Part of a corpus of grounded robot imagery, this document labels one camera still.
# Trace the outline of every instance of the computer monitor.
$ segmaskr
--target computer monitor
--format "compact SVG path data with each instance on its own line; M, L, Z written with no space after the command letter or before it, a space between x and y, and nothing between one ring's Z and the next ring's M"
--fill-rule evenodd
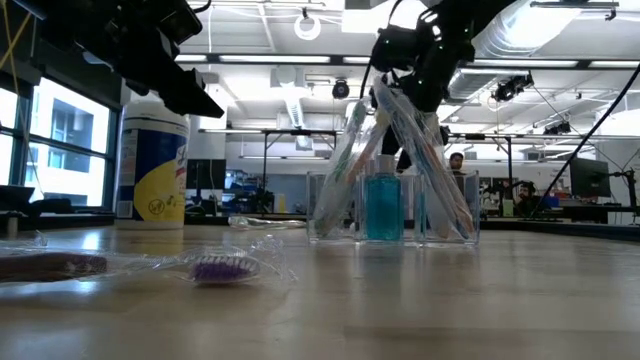
M189 159L187 161L187 189L224 189L227 160Z
M609 164L588 159L571 160L571 193L581 197L611 197Z

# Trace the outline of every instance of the white ceiling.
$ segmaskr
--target white ceiling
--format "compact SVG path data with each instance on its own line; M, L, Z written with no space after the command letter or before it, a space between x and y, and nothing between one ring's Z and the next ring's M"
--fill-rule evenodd
M640 22L629 21L638 13L620 12L620 19L603 20L601 14L586 14L574 20L555 39L539 49L535 56L548 58L620 58L640 59ZM181 46L182 53L281 53L281 54L339 54L368 55L375 42L372 34L342 33L339 11L314 11L326 17L321 20L320 35L312 41L296 36L294 22L300 10L274 10L266 8L261 18L257 7L217 7L199 14L204 31ZM234 126L253 119L274 120L278 113L286 112L285 103L270 91L270 72L275 66L267 65L200 65L201 72L215 72L225 83L227 90L237 101L228 109L228 120ZM324 75L328 79L346 78L351 85L351 97L359 92L364 67L306 66L305 74ZM586 132L594 120L594 111L607 105L629 79L631 71L533 71L536 87L558 111L571 109L572 123L579 131ZM341 114L351 100L332 100L332 85L318 84L302 107L307 113ZM640 83L632 89L640 90ZM583 92L583 100L576 100ZM533 89L518 96L515 101L487 104L488 93L474 99L480 106L462 107L454 115L459 121L452 127L464 131L495 130L515 124L507 132L525 129L534 122L549 118L555 111Z

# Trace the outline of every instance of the blue liquid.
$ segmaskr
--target blue liquid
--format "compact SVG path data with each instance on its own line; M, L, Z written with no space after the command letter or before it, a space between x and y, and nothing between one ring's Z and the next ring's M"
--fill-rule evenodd
M365 184L367 239L401 241L404 212L400 180L391 174L377 174Z

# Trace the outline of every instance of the window frame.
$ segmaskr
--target window frame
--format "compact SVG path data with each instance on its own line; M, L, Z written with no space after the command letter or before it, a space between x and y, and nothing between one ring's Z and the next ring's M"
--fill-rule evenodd
M24 186L27 176L27 152L29 150L29 143L38 143L54 148L70 151L73 153L86 155L90 157L98 157L104 159L104 175L103 175L103 190L102 190L102 206L73 206L75 210L87 210L87 211L113 211L113 201L115 192L115 173L117 164L117 140L118 130L120 127L120 111L121 108L114 108L109 104L105 104L94 96L85 94L81 91L68 86L64 82L58 81L51 76L43 76L43 78L52 81L60 86L67 88L79 95L82 95L96 103L105 106L109 109L109 117L107 124L107 148L105 153L87 149L74 144L69 144L63 141L54 140L51 138L35 135L30 133L31 129L31 110L32 104L36 100L34 99L34 86L19 80L19 94L16 107L16 119L14 128L0 126L0 134L8 135L13 138L13 149L11 153L11 167L9 170L9 185ZM0 87L15 93L13 84L8 84L4 81L0 81Z

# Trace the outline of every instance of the ceiling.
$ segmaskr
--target ceiling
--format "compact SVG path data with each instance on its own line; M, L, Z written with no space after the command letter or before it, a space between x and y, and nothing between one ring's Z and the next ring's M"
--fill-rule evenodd
M640 60L640 1L625 2L618 18L604 21L604 13L583 12L556 38L538 49L533 56L545 58L607 58ZM239 7L216 6L199 14L204 31L181 46L188 53L276 53L367 56L375 42L373 34L343 33L341 9L344 3L329 2L325 10L309 5L309 14L320 18L318 37L307 41L294 31L300 9L274 9L266 5L248 4ZM310 25L303 21L301 28ZM255 124L256 120L274 121L286 113L283 98L270 89L271 70L276 65L198 65L201 72L215 72L234 98L227 110L228 122L234 127ZM304 113L344 115L347 104L355 101L364 75L364 66L304 66L306 77L319 81L313 91L301 99ZM595 111L606 106L624 86L629 71L535 70L535 86L510 103L495 104L488 99L491 85L469 99L444 119L454 132L494 132L496 130L526 132L536 123L541 133L552 122L556 111L569 116L579 132L586 132L594 122ZM350 85L346 100L333 100L331 89L335 79L344 78ZM640 83L632 90L640 91Z

